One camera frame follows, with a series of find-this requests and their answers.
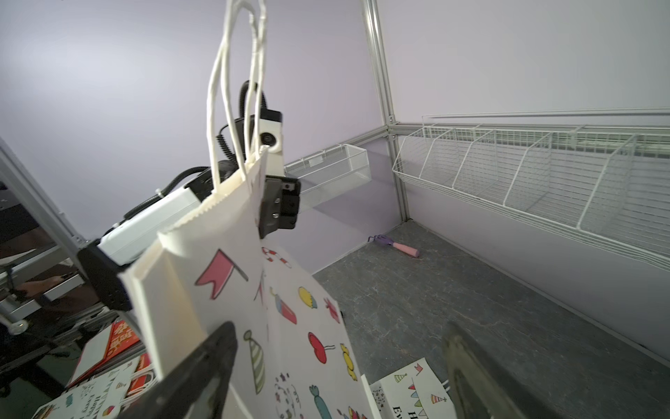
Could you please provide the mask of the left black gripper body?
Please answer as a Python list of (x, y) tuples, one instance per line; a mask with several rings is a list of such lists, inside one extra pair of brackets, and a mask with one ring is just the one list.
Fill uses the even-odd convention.
[(260, 204), (259, 237), (276, 230), (293, 230), (298, 221), (301, 183), (297, 178), (266, 176)]

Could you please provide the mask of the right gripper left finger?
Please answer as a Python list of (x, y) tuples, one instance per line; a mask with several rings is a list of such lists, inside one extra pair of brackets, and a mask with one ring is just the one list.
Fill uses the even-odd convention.
[(223, 417), (237, 349), (235, 325), (227, 321), (120, 417)]

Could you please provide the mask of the white party paper bag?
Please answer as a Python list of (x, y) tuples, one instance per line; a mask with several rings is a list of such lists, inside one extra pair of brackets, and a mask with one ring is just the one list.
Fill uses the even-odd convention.
[(370, 385), (382, 418), (457, 418), (455, 406), (422, 358)]

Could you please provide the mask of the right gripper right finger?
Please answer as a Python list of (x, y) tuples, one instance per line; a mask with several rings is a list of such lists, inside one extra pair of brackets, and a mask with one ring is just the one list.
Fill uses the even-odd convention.
[(450, 397), (459, 418), (558, 418), (496, 362), (463, 328), (448, 323), (442, 337)]

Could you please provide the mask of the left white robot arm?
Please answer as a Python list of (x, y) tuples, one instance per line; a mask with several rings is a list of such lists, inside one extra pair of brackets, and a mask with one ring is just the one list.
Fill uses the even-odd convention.
[[(295, 228), (301, 183), (274, 165), (283, 161), (283, 115), (261, 111), (260, 141), (269, 148), (265, 190), (259, 205), (259, 236)], [(81, 249), (78, 258), (99, 300), (108, 308), (129, 312), (132, 304), (119, 274), (157, 239), (157, 234), (196, 209), (213, 191), (210, 168), (187, 169), (155, 196), (125, 214), (120, 224)]]

